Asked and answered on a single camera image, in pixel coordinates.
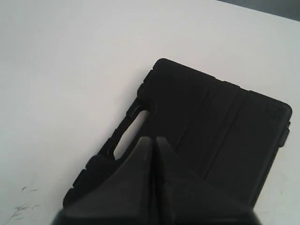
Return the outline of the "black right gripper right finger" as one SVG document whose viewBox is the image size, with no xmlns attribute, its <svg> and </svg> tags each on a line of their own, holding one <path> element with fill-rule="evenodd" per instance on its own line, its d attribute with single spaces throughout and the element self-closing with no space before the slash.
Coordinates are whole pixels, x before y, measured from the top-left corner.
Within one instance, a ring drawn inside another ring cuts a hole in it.
<svg viewBox="0 0 300 225">
<path fill-rule="evenodd" d="M 258 217 L 244 205 L 196 175 L 164 137 L 156 138 L 155 191 L 161 225 L 256 225 Z"/>
</svg>

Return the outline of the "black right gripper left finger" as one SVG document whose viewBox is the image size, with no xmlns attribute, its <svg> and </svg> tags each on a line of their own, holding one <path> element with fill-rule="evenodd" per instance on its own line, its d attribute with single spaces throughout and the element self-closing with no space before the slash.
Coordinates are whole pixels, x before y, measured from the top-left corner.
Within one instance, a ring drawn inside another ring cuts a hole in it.
<svg viewBox="0 0 300 225">
<path fill-rule="evenodd" d="M 153 141 L 141 137 L 119 169 L 96 190 L 62 209 L 54 225 L 149 225 Z"/>
</svg>

